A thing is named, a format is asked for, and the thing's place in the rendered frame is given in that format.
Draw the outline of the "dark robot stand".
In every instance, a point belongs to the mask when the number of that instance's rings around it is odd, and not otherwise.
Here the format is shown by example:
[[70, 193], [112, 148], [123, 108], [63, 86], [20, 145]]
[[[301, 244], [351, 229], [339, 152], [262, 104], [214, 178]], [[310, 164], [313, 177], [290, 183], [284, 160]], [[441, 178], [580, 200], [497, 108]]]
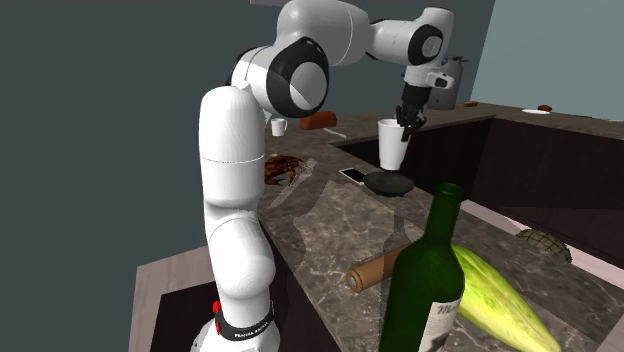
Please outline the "dark robot stand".
[[[288, 281], [271, 284], [274, 318], [281, 332], [287, 322], [291, 298]], [[163, 294], [160, 299], [150, 352], [189, 352], [201, 328], [214, 318], [213, 302], [217, 300], [216, 283], [209, 282]]]

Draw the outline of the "dark green ribbed ball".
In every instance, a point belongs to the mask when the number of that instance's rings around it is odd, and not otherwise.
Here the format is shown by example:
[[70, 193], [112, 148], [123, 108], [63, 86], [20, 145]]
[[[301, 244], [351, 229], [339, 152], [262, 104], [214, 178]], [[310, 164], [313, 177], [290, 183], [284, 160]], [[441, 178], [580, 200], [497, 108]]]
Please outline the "dark green ribbed ball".
[[524, 229], [516, 237], [560, 260], [572, 263], [568, 246], [553, 235], [537, 229]]

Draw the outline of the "tall white cup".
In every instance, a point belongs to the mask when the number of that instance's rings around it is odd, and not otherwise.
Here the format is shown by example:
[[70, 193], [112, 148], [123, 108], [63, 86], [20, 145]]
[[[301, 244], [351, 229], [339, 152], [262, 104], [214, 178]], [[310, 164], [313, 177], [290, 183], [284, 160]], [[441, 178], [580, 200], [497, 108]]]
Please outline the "tall white cup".
[[403, 141], [404, 128], [396, 119], [378, 121], [378, 146], [380, 167], [388, 171], [400, 169], [409, 141]]

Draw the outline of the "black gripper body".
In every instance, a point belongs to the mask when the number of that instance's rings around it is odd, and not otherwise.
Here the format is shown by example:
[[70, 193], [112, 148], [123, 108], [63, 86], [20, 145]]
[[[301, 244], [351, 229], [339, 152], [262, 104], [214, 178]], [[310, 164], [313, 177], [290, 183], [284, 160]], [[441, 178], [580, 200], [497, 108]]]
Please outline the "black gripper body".
[[417, 115], [421, 113], [423, 107], [426, 105], [430, 97], [429, 87], [418, 87], [404, 84], [402, 96], [401, 96], [401, 111], [404, 115]]

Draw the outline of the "dark grey shallow bowl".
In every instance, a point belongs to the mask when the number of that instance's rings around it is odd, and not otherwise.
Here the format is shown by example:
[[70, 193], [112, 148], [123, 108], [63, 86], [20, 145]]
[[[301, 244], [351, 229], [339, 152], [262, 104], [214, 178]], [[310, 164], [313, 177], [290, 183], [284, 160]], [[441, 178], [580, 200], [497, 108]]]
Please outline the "dark grey shallow bowl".
[[364, 185], [384, 197], [403, 197], [414, 188], [414, 182], [396, 172], [371, 172], [364, 176]]

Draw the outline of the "red brown lobster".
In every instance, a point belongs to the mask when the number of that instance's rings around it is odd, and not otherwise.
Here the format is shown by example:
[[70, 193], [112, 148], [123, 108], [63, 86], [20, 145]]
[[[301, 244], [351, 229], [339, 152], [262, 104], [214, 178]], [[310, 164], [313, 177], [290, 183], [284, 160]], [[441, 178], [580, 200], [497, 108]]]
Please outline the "red brown lobster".
[[306, 167], [305, 162], [294, 156], [277, 155], [265, 162], [264, 183], [266, 185], [280, 185], [283, 178], [280, 175], [288, 174], [288, 184], [291, 185], [297, 175], [297, 170]]

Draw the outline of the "white smartphone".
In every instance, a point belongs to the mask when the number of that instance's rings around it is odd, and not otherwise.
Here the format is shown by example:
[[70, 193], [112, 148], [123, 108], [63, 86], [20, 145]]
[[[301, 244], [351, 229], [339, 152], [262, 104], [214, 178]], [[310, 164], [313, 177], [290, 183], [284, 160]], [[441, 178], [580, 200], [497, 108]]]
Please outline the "white smartphone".
[[359, 185], [363, 185], [364, 184], [364, 177], [365, 174], [355, 168], [346, 168], [346, 169], [341, 169], [339, 171], [340, 174], [342, 174], [343, 176], [349, 178], [350, 180], [352, 180], [354, 183], [359, 184]]

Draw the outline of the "green wine bottle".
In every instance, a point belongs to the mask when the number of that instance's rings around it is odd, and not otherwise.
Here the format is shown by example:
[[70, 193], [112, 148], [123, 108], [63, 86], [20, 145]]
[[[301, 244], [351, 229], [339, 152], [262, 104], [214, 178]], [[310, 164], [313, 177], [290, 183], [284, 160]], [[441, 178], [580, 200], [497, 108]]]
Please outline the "green wine bottle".
[[464, 292], [451, 246], [463, 189], [436, 186], [423, 236], [398, 255], [379, 352], [442, 352]]

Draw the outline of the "grey metal kettle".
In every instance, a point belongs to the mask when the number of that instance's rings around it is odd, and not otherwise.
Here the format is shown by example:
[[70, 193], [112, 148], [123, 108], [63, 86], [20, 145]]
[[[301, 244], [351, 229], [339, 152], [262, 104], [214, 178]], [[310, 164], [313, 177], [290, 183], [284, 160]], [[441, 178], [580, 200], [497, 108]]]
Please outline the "grey metal kettle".
[[448, 89], [433, 88], [427, 107], [433, 110], [453, 110], [457, 101], [463, 74], [463, 63], [468, 62], [463, 56], [448, 56], [442, 60], [441, 72], [454, 79]]

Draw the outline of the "yellow green corn ear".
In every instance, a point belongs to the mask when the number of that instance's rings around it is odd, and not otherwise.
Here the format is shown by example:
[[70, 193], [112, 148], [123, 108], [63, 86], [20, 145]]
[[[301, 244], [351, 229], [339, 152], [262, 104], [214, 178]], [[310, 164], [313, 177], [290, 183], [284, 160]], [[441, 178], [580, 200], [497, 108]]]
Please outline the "yellow green corn ear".
[[459, 313], [520, 352], [561, 352], [562, 348], [534, 310], [490, 264], [471, 250], [452, 245], [464, 272]]

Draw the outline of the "grey kitchen knife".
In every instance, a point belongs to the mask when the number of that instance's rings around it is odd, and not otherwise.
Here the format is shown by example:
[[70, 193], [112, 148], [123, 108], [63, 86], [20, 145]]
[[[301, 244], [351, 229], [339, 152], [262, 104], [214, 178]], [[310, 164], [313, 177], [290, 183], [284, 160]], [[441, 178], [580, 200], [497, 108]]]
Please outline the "grey kitchen knife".
[[286, 186], [279, 195], [268, 206], [269, 209], [276, 208], [281, 205], [288, 197], [294, 192], [294, 190], [306, 179], [310, 178], [313, 174], [313, 169], [317, 165], [317, 161], [313, 158], [309, 158], [306, 161], [306, 167], [304, 171], [294, 180], [294, 182]]

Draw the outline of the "reddish brown bread loaf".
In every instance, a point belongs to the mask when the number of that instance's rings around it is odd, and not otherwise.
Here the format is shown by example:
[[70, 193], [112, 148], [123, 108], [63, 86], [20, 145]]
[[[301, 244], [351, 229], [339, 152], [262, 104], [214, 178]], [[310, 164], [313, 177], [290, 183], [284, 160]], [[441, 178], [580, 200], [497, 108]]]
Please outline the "reddish brown bread loaf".
[[336, 125], [336, 114], [331, 111], [318, 111], [299, 120], [299, 126], [303, 130], [324, 129], [335, 127]]

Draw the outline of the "wooden rolling pin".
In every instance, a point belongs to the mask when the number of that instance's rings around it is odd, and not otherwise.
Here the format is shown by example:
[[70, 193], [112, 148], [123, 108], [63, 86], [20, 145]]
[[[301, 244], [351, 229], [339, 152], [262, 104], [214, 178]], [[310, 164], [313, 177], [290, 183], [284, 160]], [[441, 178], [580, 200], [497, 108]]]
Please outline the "wooden rolling pin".
[[397, 257], [409, 243], [355, 265], [346, 272], [346, 283], [355, 293], [366, 290], [392, 276]]

